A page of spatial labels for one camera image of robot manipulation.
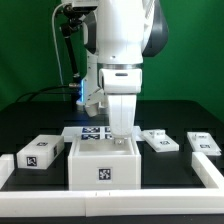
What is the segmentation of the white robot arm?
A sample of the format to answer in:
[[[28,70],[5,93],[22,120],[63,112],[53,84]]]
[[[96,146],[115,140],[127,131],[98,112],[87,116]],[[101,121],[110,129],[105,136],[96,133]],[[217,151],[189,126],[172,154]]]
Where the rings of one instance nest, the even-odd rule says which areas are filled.
[[[83,26],[87,70],[80,103],[94,116],[105,107],[114,142],[132,136],[145,57],[166,45],[168,26],[160,0],[61,0]]]

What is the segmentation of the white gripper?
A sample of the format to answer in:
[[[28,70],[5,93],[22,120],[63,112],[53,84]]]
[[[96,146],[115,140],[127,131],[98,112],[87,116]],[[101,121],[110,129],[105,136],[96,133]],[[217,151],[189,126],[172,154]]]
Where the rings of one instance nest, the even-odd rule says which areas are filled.
[[[116,145],[132,135],[137,94],[141,92],[142,70],[101,69],[99,84],[107,97],[109,124]]]

